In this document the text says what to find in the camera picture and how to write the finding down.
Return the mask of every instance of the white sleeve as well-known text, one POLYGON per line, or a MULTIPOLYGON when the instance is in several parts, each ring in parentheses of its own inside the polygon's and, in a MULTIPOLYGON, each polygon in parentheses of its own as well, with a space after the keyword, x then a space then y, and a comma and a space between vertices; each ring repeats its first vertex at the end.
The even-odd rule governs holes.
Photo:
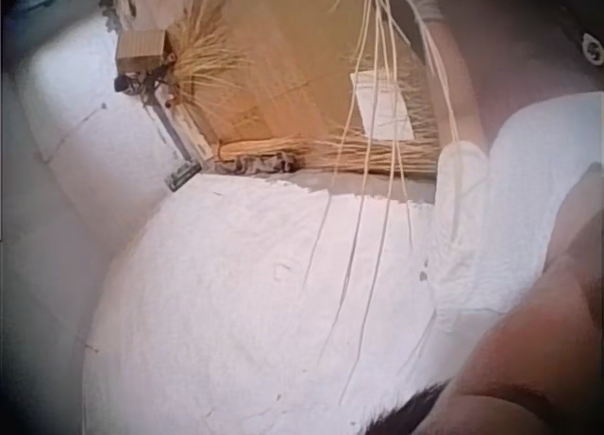
POLYGON ((445 317, 439 309, 449 307, 448 300, 468 284, 480 240, 488 176, 489 159, 472 142, 453 142, 441 153, 427 267, 437 321, 445 317))

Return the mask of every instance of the white fabric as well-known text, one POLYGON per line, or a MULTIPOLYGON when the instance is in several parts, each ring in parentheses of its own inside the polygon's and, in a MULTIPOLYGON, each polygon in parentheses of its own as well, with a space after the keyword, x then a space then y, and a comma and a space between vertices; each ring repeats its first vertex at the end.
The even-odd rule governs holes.
POLYGON ((354 364, 386 201, 368 198, 338 308, 360 199, 196 176, 114 264, 95 315, 84 390, 91 434, 356 434, 416 391, 408 359, 433 313, 420 280, 431 205, 393 203, 361 361, 354 364))
POLYGON ((439 327, 505 313, 539 277, 564 198, 602 161, 602 119, 601 92, 562 97, 512 116, 489 158, 469 142, 443 151, 428 254, 439 327))

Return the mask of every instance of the small wooden box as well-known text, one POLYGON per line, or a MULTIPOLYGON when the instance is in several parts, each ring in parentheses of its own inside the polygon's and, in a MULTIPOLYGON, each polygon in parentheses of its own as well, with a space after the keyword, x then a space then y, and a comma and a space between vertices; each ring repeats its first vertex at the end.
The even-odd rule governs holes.
POLYGON ((170 44, 164 29, 124 31, 117 42, 117 72, 120 75, 151 72, 163 64, 168 53, 170 44))

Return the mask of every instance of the dark hair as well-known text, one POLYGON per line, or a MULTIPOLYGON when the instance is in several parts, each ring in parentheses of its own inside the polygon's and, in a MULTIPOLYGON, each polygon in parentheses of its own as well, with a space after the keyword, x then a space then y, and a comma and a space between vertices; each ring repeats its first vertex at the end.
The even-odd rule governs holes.
POLYGON ((447 383, 426 388, 400 409, 384 413, 372 422, 365 435, 411 435, 432 411, 447 383))

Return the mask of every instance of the white label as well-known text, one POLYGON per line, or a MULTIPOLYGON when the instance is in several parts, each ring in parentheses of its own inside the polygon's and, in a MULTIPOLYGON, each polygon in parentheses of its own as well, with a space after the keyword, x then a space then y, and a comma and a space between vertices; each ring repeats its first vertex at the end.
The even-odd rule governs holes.
MULTIPOLYGON (((367 138, 371 135, 374 118, 374 102, 376 101, 375 72, 367 70, 359 72, 355 95, 361 112, 362 126, 367 138)), ((355 84, 355 74, 350 76, 355 84)), ((409 121, 407 105, 398 85, 387 78, 384 70, 377 72, 377 102, 376 120, 373 128, 373 139, 391 141, 412 141, 415 139, 413 128, 409 121)))

